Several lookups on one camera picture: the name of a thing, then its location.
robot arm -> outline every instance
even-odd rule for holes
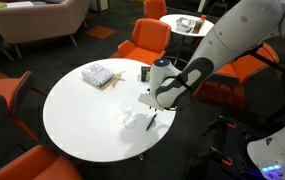
[[[263,40],[279,35],[285,21],[285,0],[242,0],[228,11],[203,38],[186,68],[180,72],[165,60],[150,72],[151,96],[159,106],[176,107],[186,91],[223,65]]]

beige armchair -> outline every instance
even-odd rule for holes
[[[87,0],[64,0],[60,4],[14,7],[0,9],[0,34],[15,46],[46,38],[69,35],[77,46],[73,34],[85,20],[83,9],[88,9]]]

marker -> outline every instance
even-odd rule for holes
[[[151,119],[151,121],[150,121],[148,127],[146,128],[146,131],[150,129],[150,127],[151,127],[151,125],[152,125],[152,123],[153,123],[153,121],[155,120],[155,118],[156,118],[157,115],[158,115],[158,114],[154,114],[154,115],[153,115],[153,117],[152,117],[152,119]]]

white round table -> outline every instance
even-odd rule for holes
[[[122,73],[125,81],[103,91],[82,79],[80,66],[60,79],[50,91],[43,109],[43,121],[52,141],[66,153],[93,162],[127,159],[151,148],[170,128],[175,112],[156,111],[140,103],[138,97],[148,89],[140,82],[141,66],[147,64],[129,59],[94,61],[114,73]],[[116,121],[121,103],[134,103],[136,126],[127,129]],[[151,128],[146,127],[157,113]]]
[[[193,33],[192,32],[193,28],[192,28],[192,30],[190,32],[183,32],[183,31],[177,30],[177,22],[176,21],[179,18],[185,18],[185,19],[190,19],[190,20],[194,20],[194,21],[197,21],[197,20],[200,19],[199,17],[185,15],[185,14],[169,14],[169,15],[165,15],[165,16],[160,18],[160,21],[162,21],[162,22],[164,22],[164,23],[166,23],[166,24],[171,26],[171,32],[182,35],[182,40],[180,41],[180,44],[178,46],[177,56],[175,58],[175,61],[174,61],[173,65],[176,65],[178,60],[181,60],[181,61],[183,61],[185,63],[188,63],[188,61],[180,59],[180,51],[181,51],[181,48],[182,48],[182,45],[184,43],[184,39],[185,39],[186,36],[189,36],[189,37],[204,37],[211,30],[211,28],[214,26],[214,24],[212,22],[210,22],[208,20],[205,20],[205,22],[204,22],[203,26],[201,27],[199,33],[197,33],[197,34]]]

orange chair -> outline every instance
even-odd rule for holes
[[[37,145],[2,169],[0,180],[81,180],[75,167],[52,150]]]
[[[269,59],[271,63],[278,63],[279,61],[277,53],[274,51],[274,49],[265,43],[258,49],[257,54]],[[251,55],[245,55],[238,58],[236,61],[230,62],[218,69],[215,73],[207,78],[206,82],[214,82],[220,85],[227,85],[230,87],[230,93],[228,94],[227,102],[245,108],[244,90],[243,88],[240,89],[237,87],[244,87],[250,77],[262,71],[266,67],[268,67],[266,63],[256,59]],[[242,98],[242,102],[239,100],[233,102],[234,97],[237,97],[238,99],[239,97]]]
[[[0,120],[12,118],[31,138],[39,141],[38,136],[15,113],[27,93],[32,89],[46,97],[46,94],[33,87],[34,77],[30,71],[21,78],[0,79]]]
[[[144,3],[144,17],[159,20],[167,14],[164,0],[146,0]]]
[[[122,58],[134,59],[146,64],[163,56],[170,39],[171,27],[161,21],[142,18],[137,20],[132,40],[126,40],[118,46]]]

